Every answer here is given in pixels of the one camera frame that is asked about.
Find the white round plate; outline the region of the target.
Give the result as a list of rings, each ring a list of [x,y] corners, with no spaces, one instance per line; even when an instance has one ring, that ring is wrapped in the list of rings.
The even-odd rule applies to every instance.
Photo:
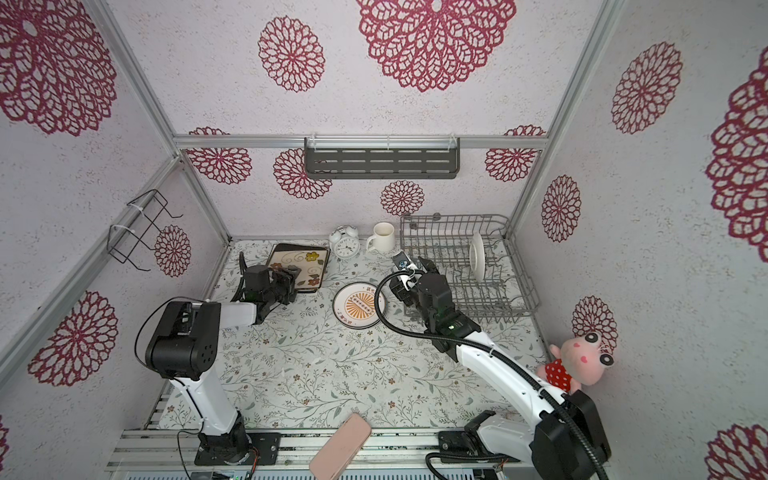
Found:
[[[374,306],[376,286],[366,282],[345,285],[335,295],[333,314],[345,327],[364,330],[380,322]]]
[[[473,278],[482,282],[485,280],[486,256],[482,235],[476,232],[470,240],[469,264]]]

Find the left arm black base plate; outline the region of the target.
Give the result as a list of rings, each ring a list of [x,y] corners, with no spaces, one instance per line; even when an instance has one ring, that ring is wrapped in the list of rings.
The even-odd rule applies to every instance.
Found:
[[[200,434],[194,465],[257,466],[275,465],[282,436],[279,433],[249,432],[247,439],[229,435]]]

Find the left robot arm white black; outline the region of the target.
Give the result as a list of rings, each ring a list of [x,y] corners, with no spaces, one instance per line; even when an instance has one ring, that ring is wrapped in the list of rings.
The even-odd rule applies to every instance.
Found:
[[[240,464],[254,451],[214,369],[220,331],[260,325],[275,307],[293,303],[301,273],[296,266],[249,266],[244,256],[239,269],[229,302],[168,302],[145,351],[147,368],[169,380],[198,415],[201,453],[219,464]]]

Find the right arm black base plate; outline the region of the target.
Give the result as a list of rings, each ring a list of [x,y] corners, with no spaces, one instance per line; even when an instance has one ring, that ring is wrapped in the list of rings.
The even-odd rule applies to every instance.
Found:
[[[437,434],[439,459],[445,463],[480,462],[485,457],[498,457],[499,460],[512,460],[507,455],[490,452],[472,432],[464,430],[442,430]]]

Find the black square plate glossy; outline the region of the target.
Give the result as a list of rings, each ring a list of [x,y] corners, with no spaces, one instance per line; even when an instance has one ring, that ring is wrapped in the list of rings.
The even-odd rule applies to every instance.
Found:
[[[273,248],[267,264],[271,268],[297,267],[300,272],[295,281],[296,290],[314,293],[322,285],[329,257],[330,251],[324,246],[279,243]]]

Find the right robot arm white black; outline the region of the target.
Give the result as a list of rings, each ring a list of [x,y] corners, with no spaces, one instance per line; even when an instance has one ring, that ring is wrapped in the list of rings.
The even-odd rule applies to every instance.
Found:
[[[445,275],[427,258],[411,259],[399,252],[395,271],[377,285],[379,297],[389,288],[424,323],[421,332],[404,330],[376,312],[388,329],[428,340],[441,353],[468,368],[493,387],[523,418],[509,421],[487,410],[460,433],[443,439],[437,452],[426,455],[449,463],[506,461],[533,468],[542,479],[605,479],[610,445],[595,403],[583,392],[568,393],[531,373],[498,346],[482,328],[460,311]]]

